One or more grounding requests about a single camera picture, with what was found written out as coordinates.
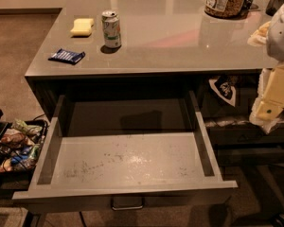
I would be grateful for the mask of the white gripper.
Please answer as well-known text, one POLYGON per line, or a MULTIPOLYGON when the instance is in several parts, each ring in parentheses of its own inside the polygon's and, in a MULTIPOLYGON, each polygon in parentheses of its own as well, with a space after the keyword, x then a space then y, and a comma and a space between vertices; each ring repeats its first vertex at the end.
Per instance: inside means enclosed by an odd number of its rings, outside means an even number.
POLYGON ((270 133, 280 121, 284 110, 284 62, 273 69, 263 69, 259 75, 257 98, 249 121, 270 133))

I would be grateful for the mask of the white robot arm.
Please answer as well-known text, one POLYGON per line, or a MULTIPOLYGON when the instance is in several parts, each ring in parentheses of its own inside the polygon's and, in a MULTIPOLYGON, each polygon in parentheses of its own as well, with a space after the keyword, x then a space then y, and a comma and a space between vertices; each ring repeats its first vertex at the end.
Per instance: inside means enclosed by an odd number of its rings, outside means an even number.
POLYGON ((261 71, 257 98, 249 116, 252 124, 270 133, 284 110, 284 3, 270 22, 255 31, 248 43, 266 45, 268 56, 278 61, 272 70, 261 71))

